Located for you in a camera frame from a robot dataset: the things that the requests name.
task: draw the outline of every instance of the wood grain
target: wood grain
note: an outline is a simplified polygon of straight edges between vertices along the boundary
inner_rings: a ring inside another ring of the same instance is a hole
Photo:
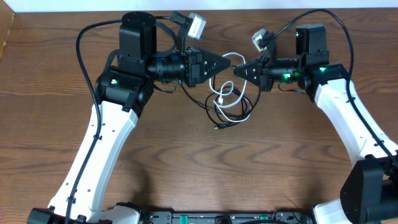
[[[208,23],[201,40],[188,44],[252,59],[258,56],[251,43],[255,31],[279,30],[304,11],[198,11]],[[353,80],[361,99],[380,127],[398,141],[398,10],[333,11],[353,37]],[[76,59],[76,36],[84,26],[123,14],[16,15],[0,63],[1,223],[25,222],[33,207],[48,205],[66,177],[92,105]],[[308,22],[326,25],[331,62],[347,65],[348,44],[336,23],[323,14],[300,21]],[[279,39],[281,57],[295,56],[293,31]],[[160,49],[169,47],[164,33],[159,32],[158,40]],[[117,47],[117,25],[85,34],[81,49],[92,80]],[[233,63],[240,61],[233,58]],[[229,79],[237,80],[231,70],[218,81]],[[208,86],[189,92],[204,100]],[[248,95],[256,97],[252,85]],[[212,127],[181,89],[174,95],[155,92],[122,149],[104,208],[120,201],[201,211],[306,208],[337,198],[351,170],[333,126],[305,96],[263,93],[248,121],[225,130]]]
[[[12,11],[3,0],[0,0],[0,59],[3,49],[6,47],[6,40],[13,19],[14,11]]]

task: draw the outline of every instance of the wooden table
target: wooden table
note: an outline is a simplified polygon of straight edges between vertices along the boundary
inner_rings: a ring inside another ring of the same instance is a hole
[[[398,141],[398,10],[335,9],[354,42],[353,81],[380,127]],[[278,31],[305,10],[198,11],[208,19],[199,45],[217,54],[259,55],[251,36]],[[171,12],[153,12],[171,15]],[[87,129],[92,100],[76,59],[79,31],[123,12],[16,14],[0,61],[0,222],[25,222],[46,207],[75,158]],[[348,68],[343,31],[326,14],[331,62]],[[167,23],[175,31],[177,26]],[[109,52],[118,48],[118,25],[87,32],[81,43],[94,82]],[[280,57],[296,57],[295,29],[278,40]],[[158,49],[171,40],[159,31]],[[219,75],[218,85],[233,77]],[[200,100],[207,84],[189,90]],[[255,99],[256,88],[248,96]],[[263,93],[252,116],[214,130],[203,109],[178,88],[155,92],[128,137],[109,181],[104,208],[132,201],[174,210],[266,211],[307,208],[339,197],[351,170],[346,149],[328,118],[306,96]]]

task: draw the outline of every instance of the coiled white cable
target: coiled white cable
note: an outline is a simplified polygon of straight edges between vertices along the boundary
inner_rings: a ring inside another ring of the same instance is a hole
[[[239,54],[239,53],[236,53],[236,52],[230,52],[230,53],[224,54],[223,57],[226,57],[226,56],[229,56],[229,55],[237,55],[237,56],[241,57],[241,58],[243,59],[243,64],[246,64],[246,60],[244,59],[243,55],[241,55],[241,54]],[[239,96],[239,98],[238,98],[235,102],[230,103],[230,104],[228,104],[228,105],[219,105],[215,100],[213,100],[213,103],[214,103],[214,104],[217,106],[217,108],[221,111],[221,114],[223,114],[223,116],[224,116],[228,121],[230,121],[230,122],[238,123],[238,122],[245,121],[245,120],[247,120],[247,119],[250,117],[250,114],[249,114],[246,118],[244,118],[244,119],[242,119],[242,120],[237,120],[237,121],[235,121],[235,120],[229,119],[229,118],[224,114],[224,111],[222,110],[222,108],[230,108],[230,107],[232,107],[232,106],[235,106],[236,104],[238,104],[238,103],[242,100],[242,97],[243,97],[243,95],[244,95],[244,91],[245,91],[245,89],[246,89],[246,84],[247,84],[247,82],[248,82],[247,80],[244,81],[244,85],[243,85],[243,89],[242,89],[241,95]],[[227,84],[229,84],[229,83],[231,84],[231,90],[230,90],[229,92],[227,92],[227,93],[223,93],[223,88],[225,87],[225,85],[227,85]],[[233,83],[232,81],[227,81],[227,82],[225,82],[225,83],[221,86],[220,92],[218,92],[218,91],[216,91],[216,90],[213,89],[213,87],[212,87],[212,85],[211,85],[211,78],[210,78],[210,79],[209,79],[209,86],[210,86],[210,89],[213,91],[213,93],[216,93],[216,94],[218,94],[218,95],[220,96],[220,97],[218,98],[218,101],[219,101],[219,103],[221,104],[221,103],[223,103],[223,96],[228,96],[228,95],[230,95],[230,94],[233,92],[234,83]]]

